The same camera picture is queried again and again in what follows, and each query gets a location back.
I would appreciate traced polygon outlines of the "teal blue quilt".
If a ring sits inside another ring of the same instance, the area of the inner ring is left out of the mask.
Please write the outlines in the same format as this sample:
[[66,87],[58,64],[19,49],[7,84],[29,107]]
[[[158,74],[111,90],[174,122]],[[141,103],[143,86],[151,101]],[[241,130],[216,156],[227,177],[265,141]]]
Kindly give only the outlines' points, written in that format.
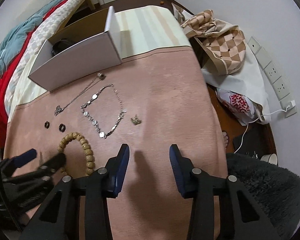
[[20,53],[28,33],[44,20],[48,11],[64,0],[33,0],[15,25],[0,43],[0,77],[7,71],[11,61]]

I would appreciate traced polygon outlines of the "white power strip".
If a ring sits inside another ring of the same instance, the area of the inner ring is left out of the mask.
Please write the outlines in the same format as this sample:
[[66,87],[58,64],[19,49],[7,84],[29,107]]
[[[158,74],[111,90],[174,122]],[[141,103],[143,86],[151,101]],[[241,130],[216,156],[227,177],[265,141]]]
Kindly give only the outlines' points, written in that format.
[[253,36],[249,39],[248,46],[255,55],[262,73],[267,77],[281,108],[285,110],[285,118],[296,114],[296,101],[281,68]]

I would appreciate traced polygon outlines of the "pink table cloth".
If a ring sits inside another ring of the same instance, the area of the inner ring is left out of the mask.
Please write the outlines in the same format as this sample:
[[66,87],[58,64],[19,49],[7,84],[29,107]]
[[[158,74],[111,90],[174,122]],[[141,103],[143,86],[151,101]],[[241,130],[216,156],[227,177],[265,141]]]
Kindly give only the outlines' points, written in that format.
[[[191,201],[177,190],[170,146],[210,175],[227,175],[222,130],[197,58],[190,47],[156,49],[104,74],[87,91],[92,76],[18,105],[4,156],[34,148],[37,159],[19,170],[29,172],[57,153],[67,133],[78,132],[102,167],[126,143],[123,189],[108,202],[114,239],[185,239]],[[141,124],[133,125],[135,115]]]

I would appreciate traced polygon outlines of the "white cardboard box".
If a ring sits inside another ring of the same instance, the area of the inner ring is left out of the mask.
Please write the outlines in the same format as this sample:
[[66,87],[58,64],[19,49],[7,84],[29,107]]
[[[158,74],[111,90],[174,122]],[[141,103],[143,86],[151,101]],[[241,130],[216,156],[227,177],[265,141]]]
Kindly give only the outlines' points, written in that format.
[[[52,46],[63,38],[76,44],[52,56]],[[47,39],[28,77],[45,90],[53,91],[121,62],[120,28],[114,7],[108,7],[66,26]]]

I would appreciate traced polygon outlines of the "red blanket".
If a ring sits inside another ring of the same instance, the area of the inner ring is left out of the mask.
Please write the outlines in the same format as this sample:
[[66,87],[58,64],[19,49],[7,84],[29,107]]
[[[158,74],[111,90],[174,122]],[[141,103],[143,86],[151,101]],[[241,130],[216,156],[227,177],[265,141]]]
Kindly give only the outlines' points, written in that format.
[[24,58],[23,55],[27,50],[27,46],[31,40],[32,34],[36,31],[39,25],[44,22],[52,13],[54,13],[59,7],[63,6],[68,0],[61,0],[54,6],[48,6],[48,10],[43,13],[42,16],[38,16],[33,19],[32,22],[24,26],[24,29],[19,31],[17,37],[17,51],[13,54],[14,57],[9,60],[7,70],[0,77],[0,148],[4,148],[7,133],[7,121],[8,114],[5,109],[5,95],[10,83],[10,80],[19,64]]

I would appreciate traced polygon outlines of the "checkered brown cloth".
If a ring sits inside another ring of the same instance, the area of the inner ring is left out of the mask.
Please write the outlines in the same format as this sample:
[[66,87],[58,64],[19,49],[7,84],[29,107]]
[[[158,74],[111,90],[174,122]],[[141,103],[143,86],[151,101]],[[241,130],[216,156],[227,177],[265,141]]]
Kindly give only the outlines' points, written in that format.
[[230,75],[241,69],[246,42],[238,25],[217,19],[212,10],[205,10],[180,26],[186,37],[194,39],[203,49],[213,74]]

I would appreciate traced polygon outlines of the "dark fuzzy cushion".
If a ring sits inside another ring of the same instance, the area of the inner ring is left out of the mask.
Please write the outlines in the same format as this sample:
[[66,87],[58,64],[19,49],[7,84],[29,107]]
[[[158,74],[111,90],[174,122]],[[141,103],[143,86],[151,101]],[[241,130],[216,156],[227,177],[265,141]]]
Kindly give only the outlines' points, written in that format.
[[268,216],[281,239],[290,239],[300,221],[300,177],[286,168],[241,154],[226,154],[236,176]]

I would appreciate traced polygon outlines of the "white plastic bag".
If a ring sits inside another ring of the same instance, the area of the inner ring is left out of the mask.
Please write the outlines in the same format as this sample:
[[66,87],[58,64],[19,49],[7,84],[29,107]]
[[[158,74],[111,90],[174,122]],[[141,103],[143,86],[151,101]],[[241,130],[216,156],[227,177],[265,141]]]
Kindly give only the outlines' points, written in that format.
[[257,120],[270,122],[268,94],[257,59],[249,47],[239,71],[230,75],[217,75],[212,61],[202,68],[206,83],[216,88],[217,99],[238,119],[242,126]]

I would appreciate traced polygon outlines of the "small gold earrings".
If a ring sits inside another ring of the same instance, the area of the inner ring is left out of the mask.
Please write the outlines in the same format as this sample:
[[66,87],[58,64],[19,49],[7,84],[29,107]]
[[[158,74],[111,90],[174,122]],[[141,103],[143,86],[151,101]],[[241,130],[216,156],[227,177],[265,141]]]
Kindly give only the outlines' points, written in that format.
[[137,115],[135,115],[134,117],[131,117],[130,120],[133,123],[133,125],[139,125],[142,123],[142,120],[139,119]]

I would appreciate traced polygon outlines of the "white cup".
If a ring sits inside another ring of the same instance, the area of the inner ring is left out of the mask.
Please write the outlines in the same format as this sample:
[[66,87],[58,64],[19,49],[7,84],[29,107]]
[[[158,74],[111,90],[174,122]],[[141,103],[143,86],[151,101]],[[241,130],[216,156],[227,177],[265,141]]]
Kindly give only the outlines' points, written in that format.
[[273,154],[267,154],[261,157],[261,161],[265,161],[269,164],[278,165],[278,158],[275,153]]

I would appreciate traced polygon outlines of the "striped cream mattress pad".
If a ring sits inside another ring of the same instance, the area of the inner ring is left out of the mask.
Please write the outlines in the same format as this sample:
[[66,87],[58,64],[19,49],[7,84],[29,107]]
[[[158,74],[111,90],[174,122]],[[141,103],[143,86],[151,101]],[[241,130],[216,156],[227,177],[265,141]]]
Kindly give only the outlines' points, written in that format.
[[[123,59],[158,48],[190,45],[179,23],[166,8],[149,5],[116,12],[115,16],[120,28]],[[44,39],[39,39],[39,35],[43,31],[51,35],[52,30],[47,23],[44,23],[34,32],[34,38],[30,40],[30,45],[37,47],[26,49],[25,57],[19,62],[8,83],[4,97],[8,121],[11,120],[16,106],[29,103],[46,93],[46,90],[31,81],[28,75],[45,42]]]

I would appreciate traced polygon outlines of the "checkered white mattress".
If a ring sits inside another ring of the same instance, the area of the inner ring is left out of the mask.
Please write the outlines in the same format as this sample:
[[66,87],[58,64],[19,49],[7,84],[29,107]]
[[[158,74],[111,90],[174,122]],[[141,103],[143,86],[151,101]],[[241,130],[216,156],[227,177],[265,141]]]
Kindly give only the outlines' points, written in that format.
[[6,90],[4,113],[10,119],[18,105],[29,103],[46,90],[28,78],[34,61],[44,42],[66,24],[85,0],[67,0],[55,9],[32,34],[25,53],[20,59]]

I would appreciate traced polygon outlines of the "black item in box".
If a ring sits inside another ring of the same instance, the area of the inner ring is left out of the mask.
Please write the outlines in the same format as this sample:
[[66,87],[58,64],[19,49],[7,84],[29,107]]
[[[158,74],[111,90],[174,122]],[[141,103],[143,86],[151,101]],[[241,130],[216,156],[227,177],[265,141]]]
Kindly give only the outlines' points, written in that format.
[[71,46],[73,46],[74,44],[76,44],[74,41],[69,40],[67,38],[63,38],[60,41],[56,42],[53,46],[52,46],[52,51],[51,54],[52,56],[56,56],[57,54],[61,53],[62,51],[70,48]]

